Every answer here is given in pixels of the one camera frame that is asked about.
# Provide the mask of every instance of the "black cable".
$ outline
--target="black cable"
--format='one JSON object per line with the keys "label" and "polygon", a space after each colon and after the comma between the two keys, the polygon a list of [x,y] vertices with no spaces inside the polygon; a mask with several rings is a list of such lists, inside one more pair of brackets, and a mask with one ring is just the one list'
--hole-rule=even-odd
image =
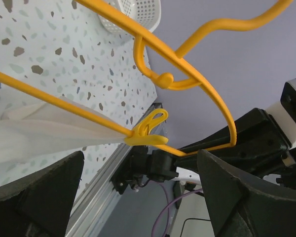
{"label": "black cable", "polygon": [[150,182],[150,179],[148,179],[143,185],[139,184],[138,180],[137,180],[137,184],[139,187],[143,188],[143,187],[146,187],[147,184]]}
{"label": "black cable", "polygon": [[[195,189],[185,189],[185,190],[187,190],[187,191],[189,191],[189,192],[191,192],[191,191],[195,191]],[[202,192],[197,192],[197,193],[195,193],[195,194],[204,197],[204,194],[203,194]]]}
{"label": "black cable", "polygon": [[182,226],[182,230],[181,230],[181,234],[180,234],[180,237],[182,237],[182,234],[183,234],[183,230],[184,230],[184,226],[185,226],[185,223],[189,220],[198,220],[198,221],[211,221],[211,220],[207,220],[207,219],[200,219],[200,218],[187,218],[184,222],[183,222],[183,226]]}

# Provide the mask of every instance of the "white cloth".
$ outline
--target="white cloth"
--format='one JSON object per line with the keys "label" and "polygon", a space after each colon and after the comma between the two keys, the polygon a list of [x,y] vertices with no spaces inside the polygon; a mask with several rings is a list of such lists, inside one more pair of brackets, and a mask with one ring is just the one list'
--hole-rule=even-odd
{"label": "white cloth", "polygon": [[[103,114],[61,97],[110,120]],[[125,135],[42,102],[5,112],[0,120],[0,163],[85,146],[122,143]]]}

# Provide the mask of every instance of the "cable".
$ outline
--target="cable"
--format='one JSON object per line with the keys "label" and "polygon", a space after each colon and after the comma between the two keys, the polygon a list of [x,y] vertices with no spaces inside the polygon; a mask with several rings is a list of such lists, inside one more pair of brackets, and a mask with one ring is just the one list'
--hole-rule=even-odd
{"label": "cable", "polygon": [[201,218],[187,218],[187,219],[183,222],[183,226],[182,226],[182,229],[181,229],[180,237],[182,237],[184,226],[185,226],[186,222],[189,221],[189,220],[209,221],[209,222],[211,221],[211,220],[208,220],[208,219],[201,219]]}
{"label": "cable", "polygon": [[139,182],[138,182],[138,180],[137,180],[137,184],[138,184],[139,187],[144,188],[144,187],[147,186],[147,184],[148,184],[150,181],[151,181],[151,180],[148,179],[144,184],[141,185],[141,184],[139,184]]}
{"label": "cable", "polygon": [[185,198],[186,196],[188,195],[191,195],[191,194],[194,194],[194,193],[197,193],[197,192],[201,192],[203,189],[198,189],[198,190],[194,190],[192,192],[189,192],[189,193],[186,193],[186,194],[183,194],[182,196],[180,197],[177,197],[176,199],[174,199],[173,201],[171,201],[168,205],[165,206],[165,208],[160,212],[160,214],[158,215],[156,221],[154,222],[154,225],[153,225],[153,228],[152,228],[152,231],[151,231],[151,237],[155,237],[154,235],[154,232],[155,232],[155,229],[157,227],[157,224],[159,223],[160,221],[160,218],[161,216],[165,213],[166,210],[169,210],[170,206],[172,206],[174,203],[176,203],[178,200],[182,199],[182,198]]}
{"label": "cable", "polygon": [[[137,184],[138,184],[139,187],[143,188],[143,187],[147,186],[147,184],[150,181],[156,183],[157,185],[159,185],[163,189],[164,194],[165,194],[166,199],[167,199],[167,204],[169,204],[170,199],[169,199],[169,196],[168,196],[168,192],[166,191],[165,187],[162,184],[160,184],[158,182],[155,182],[153,180],[150,180],[150,179],[148,179],[143,185],[140,185],[139,180],[137,179]],[[168,209],[168,217],[167,217],[166,229],[164,230],[162,237],[165,237],[167,235],[167,232],[168,232],[168,229],[169,229],[169,222],[170,222],[170,210]]]}
{"label": "cable", "polygon": [[[195,191],[195,189],[187,189],[187,188],[185,188],[185,190],[190,191],[190,192]],[[195,194],[197,194],[197,195],[199,195],[199,196],[202,196],[202,197],[205,197],[205,196],[204,196],[204,193],[202,193],[202,192],[197,192],[197,193],[195,193]]]}

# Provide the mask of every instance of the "white basket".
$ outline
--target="white basket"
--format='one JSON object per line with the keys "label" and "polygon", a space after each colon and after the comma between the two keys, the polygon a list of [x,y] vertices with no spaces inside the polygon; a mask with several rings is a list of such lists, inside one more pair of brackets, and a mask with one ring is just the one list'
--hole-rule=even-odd
{"label": "white basket", "polygon": [[[137,21],[143,27],[153,32],[160,23],[161,3],[160,0],[105,0],[111,6]],[[113,24],[106,18],[100,16],[101,23],[109,32],[114,34],[125,33],[125,31]]]}

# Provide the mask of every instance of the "yellow plastic hanger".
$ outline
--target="yellow plastic hanger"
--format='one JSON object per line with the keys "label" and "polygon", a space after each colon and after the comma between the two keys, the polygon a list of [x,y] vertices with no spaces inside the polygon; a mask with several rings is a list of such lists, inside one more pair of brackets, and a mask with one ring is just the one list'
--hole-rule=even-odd
{"label": "yellow plastic hanger", "polygon": [[[136,21],[127,17],[111,5],[105,3],[103,0],[76,0],[80,4],[88,7],[89,9],[97,12],[101,16],[107,18],[114,24],[118,25],[131,35],[135,37],[134,40],[134,60],[138,69],[151,81],[163,89],[169,90],[185,90],[195,86],[202,88],[210,98],[215,102],[217,107],[221,110],[224,115],[230,132],[230,143],[212,147],[208,150],[221,149],[225,147],[231,147],[236,144],[237,141],[237,131],[234,120],[231,116],[231,113],[215,91],[212,85],[201,75],[191,64],[189,64],[183,56],[186,55],[200,40],[207,36],[210,32],[215,30],[232,30],[232,31],[249,31],[256,29],[264,24],[270,22],[275,17],[277,17],[281,12],[283,12],[293,0],[279,0],[275,3],[268,11],[262,15],[250,19],[250,20],[236,20],[236,19],[215,19],[212,20],[203,26],[201,26],[191,37],[185,41],[176,51],[171,49],[163,41],[157,38],[154,34],[149,32],[146,28],[141,26]],[[147,68],[144,63],[144,48],[145,46],[152,48],[163,58],[168,60],[175,67],[180,69],[188,79],[181,81],[174,81],[173,75],[171,73],[165,72],[161,75],[158,75],[151,69]],[[155,112],[152,112],[152,115],[149,115],[145,118],[140,124],[138,124],[133,130],[129,130],[120,126],[117,123],[112,121],[105,120],[99,116],[96,116],[92,113],[89,113],[79,107],[76,107],[70,103],[62,101],[61,99],[49,95],[37,88],[34,88],[30,85],[27,85],[19,80],[16,80],[8,75],[5,75],[0,72],[0,82],[6,85],[9,85],[15,89],[23,91],[31,96],[34,96],[38,99],[41,99],[47,103],[55,105],[59,108],[62,108],[66,111],[79,115],[85,119],[101,124],[105,127],[108,127],[114,131],[125,134],[127,138],[125,142],[129,145],[154,145],[155,147],[165,150],[169,153],[172,153],[176,156],[185,156],[186,153],[181,152],[175,148],[165,145],[168,141],[167,138],[150,135],[150,131],[158,123],[167,117],[166,111],[162,112],[163,115],[161,118],[154,118]]]}

